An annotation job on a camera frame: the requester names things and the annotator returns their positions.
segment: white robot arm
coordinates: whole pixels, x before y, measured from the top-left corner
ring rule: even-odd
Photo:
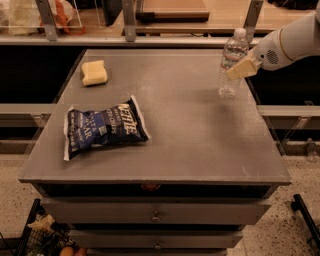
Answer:
[[[227,75],[249,77],[259,68],[273,71],[315,55],[320,55],[320,1],[314,12],[265,36]]]

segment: blue chip bag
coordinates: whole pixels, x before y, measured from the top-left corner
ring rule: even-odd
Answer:
[[[151,138],[134,96],[103,111],[79,111],[73,107],[65,117],[64,160],[104,145],[145,142]]]

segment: speckled floor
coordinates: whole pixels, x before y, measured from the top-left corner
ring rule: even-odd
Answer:
[[[37,191],[17,180],[27,155],[0,154],[0,232],[5,238],[20,237]],[[301,194],[316,224],[320,223],[320,162],[304,156],[284,157],[293,183],[279,188],[270,198],[272,207],[255,226],[244,229],[244,238],[228,256],[316,255],[300,212],[293,212],[294,194]]]

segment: drawer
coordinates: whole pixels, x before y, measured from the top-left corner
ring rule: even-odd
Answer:
[[[60,223],[154,223],[253,225],[268,200],[208,198],[44,198],[42,206]]]
[[[226,256],[225,249],[89,249],[88,256]]]
[[[84,248],[208,249],[233,248],[241,231],[71,230],[70,236]]]

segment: plastic bottle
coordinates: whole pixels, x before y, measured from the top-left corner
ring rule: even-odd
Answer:
[[[308,153],[307,160],[309,162],[314,162],[314,163],[317,162],[319,160],[317,145],[311,138],[307,140],[306,149]]]
[[[222,98],[233,98],[240,86],[241,79],[230,80],[226,71],[247,55],[249,44],[246,40],[246,30],[237,28],[234,35],[227,41],[218,75],[218,93]]]

